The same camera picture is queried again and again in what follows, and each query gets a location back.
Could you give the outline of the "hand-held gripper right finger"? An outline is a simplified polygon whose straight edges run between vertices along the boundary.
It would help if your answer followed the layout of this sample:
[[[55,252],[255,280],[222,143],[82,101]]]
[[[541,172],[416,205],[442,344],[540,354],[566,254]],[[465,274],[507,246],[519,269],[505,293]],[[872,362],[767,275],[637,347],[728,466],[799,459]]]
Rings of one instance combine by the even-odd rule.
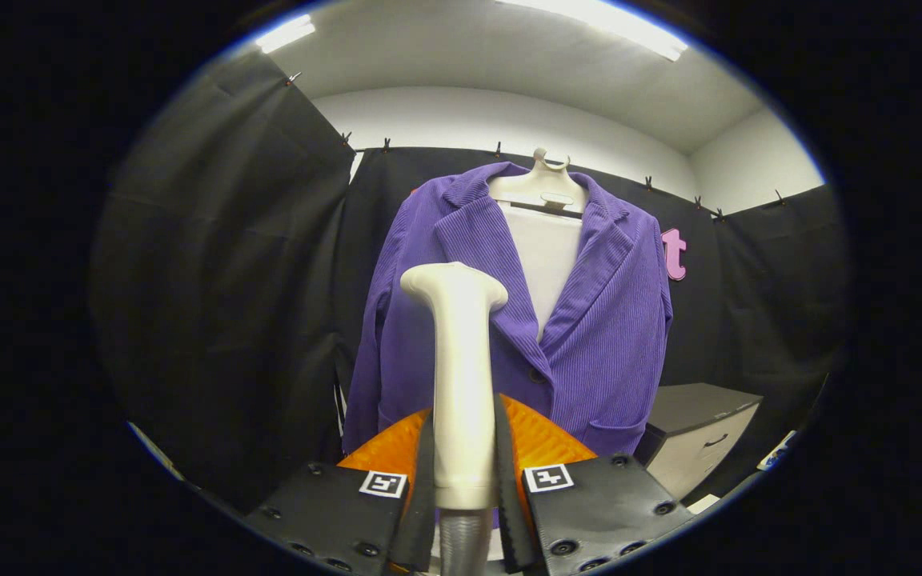
[[[509,574],[611,575],[694,522],[633,456],[596,454],[502,394],[496,470]]]

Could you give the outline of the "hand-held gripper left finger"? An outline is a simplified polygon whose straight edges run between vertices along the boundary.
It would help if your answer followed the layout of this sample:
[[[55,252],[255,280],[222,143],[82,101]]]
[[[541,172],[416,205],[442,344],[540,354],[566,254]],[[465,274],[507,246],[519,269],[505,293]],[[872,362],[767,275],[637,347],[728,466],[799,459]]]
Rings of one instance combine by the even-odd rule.
[[[431,564],[433,422],[421,410],[340,463],[308,462],[244,524],[291,558],[291,575],[412,575]]]

